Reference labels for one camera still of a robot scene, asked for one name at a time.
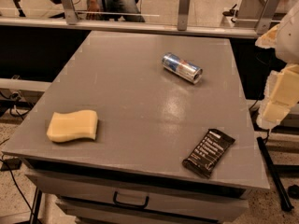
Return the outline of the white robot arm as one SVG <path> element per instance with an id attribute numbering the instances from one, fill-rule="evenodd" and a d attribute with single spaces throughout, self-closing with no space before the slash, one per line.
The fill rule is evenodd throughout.
<path id="1" fill-rule="evenodd" d="M 256 119 L 260 128 L 272 130 L 299 102 L 299 2 L 255 45 L 274 49 L 276 57 L 286 63 L 279 72 L 270 72 Z"/>

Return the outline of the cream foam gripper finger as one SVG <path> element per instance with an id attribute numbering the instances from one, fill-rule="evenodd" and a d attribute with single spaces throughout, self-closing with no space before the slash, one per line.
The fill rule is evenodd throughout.
<path id="1" fill-rule="evenodd" d="M 275 25 L 266 33 L 261 35 L 255 42 L 255 45 L 262 49 L 274 49 L 277 45 L 278 26 Z"/>
<path id="2" fill-rule="evenodd" d="M 299 65 L 288 63 L 280 72 L 271 71 L 263 94 L 256 123 L 272 130 L 299 102 Z"/>

